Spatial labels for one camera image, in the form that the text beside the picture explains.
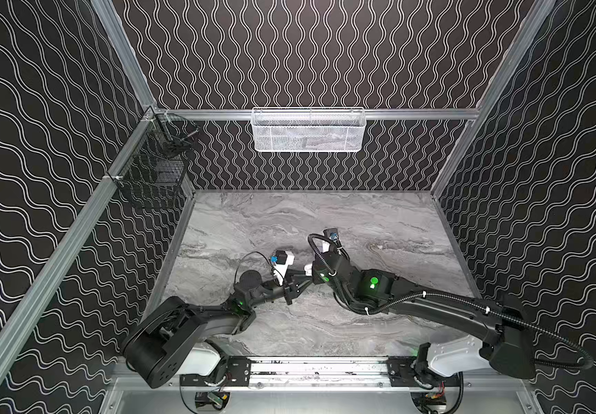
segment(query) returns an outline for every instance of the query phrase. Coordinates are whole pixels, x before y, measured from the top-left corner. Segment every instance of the marble tabletop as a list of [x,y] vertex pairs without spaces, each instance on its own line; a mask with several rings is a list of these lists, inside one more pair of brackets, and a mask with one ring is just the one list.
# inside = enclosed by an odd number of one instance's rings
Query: marble tabletop
[[[309,233],[337,227],[361,269],[387,270],[425,286],[471,295],[450,241],[426,193],[200,192],[165,297],[214,305],[230,292],[238,260],[258,250],[292,251],[296,268],[313,261]],[[241,265],[270,277],[262,258]],[[356,315],[326,285],[310,286],[291,306],[266,303],[245,332],[214,340],[235,354],[301,356],[413,355],[419,344],[464,334],[403,315]]]

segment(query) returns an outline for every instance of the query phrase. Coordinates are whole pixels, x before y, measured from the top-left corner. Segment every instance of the robotic arm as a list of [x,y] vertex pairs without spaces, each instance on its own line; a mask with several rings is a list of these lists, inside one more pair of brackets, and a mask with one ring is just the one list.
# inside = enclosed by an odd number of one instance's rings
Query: robotic arm
[[[422,344],[410,366],[425,387],[467,369],[490,366],[512,377],[529,379],[535,364],[564,369],[587,369],[592,357],[578,344],[526,322],[515,296],[503,303],[475,299],[421,286],[379,269],[360,270],[343,249],[336,228],[307,238],[314,261],[304,271],[291,269],[293,254],[278,250],[271,258],[275,279],[263,282],[247,270],[234,293],[218,306],[198,306],[170,297],[137,326],[122,344],[122,354],[151,388],[173,377],[197,342],[216,334],[235,335],[255,319],[254,307],[284,298],[290,305],[311,284],[327,284],[344,308],[360,314],[397,313],[455,327],[468,334],[451,343]],[[584,361],[566,364],[536,360],[530,331],[549,335],[578,351]]]

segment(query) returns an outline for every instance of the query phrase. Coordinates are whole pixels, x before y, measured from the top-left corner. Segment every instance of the black wall panel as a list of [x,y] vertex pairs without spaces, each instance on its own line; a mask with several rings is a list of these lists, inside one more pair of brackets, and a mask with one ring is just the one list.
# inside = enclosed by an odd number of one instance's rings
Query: black wall panel
[[470,108],[532,0],[114,0],[160,107]]
[[[428,191],[465,123],[368,121],[358,152],[257,152],[249,122],[204,122],[188,175],[199,189]],[[164,125],[180,136],[185,121]]]
[[6,376],[0,413],[98,412],[179,217],[114,196]]
[[90,2],[0,1],[0,329],[142,113]]
[[544,412],[596,413],[596,1],[556,3],[441,203],[483,296],[519,295],[595,358],[581,373],[539,369]]

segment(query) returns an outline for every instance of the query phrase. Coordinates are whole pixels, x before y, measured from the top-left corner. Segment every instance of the wavy patterned wall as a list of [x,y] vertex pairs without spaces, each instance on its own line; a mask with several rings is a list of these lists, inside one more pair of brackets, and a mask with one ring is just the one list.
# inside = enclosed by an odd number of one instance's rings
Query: wavy patterned wall
[[141,114],[86,0],[0,2],[0,329]]
[[[188,175],[199,189],[428,191],[465,120],[369,121],[359,152],[257,152],[249,122],[204,122]],[[185,121],[163,123],[180,136]]]
[[179,217],[114,196],[6,376],[0,413],[98,412]]
[[544,411],[596,413],[596,1],[557,2],[441,203],[481,293],[520,295],[595,357],[580,374],[538,370]]
[[114,0],[160,107],[475,107],[532,0]]

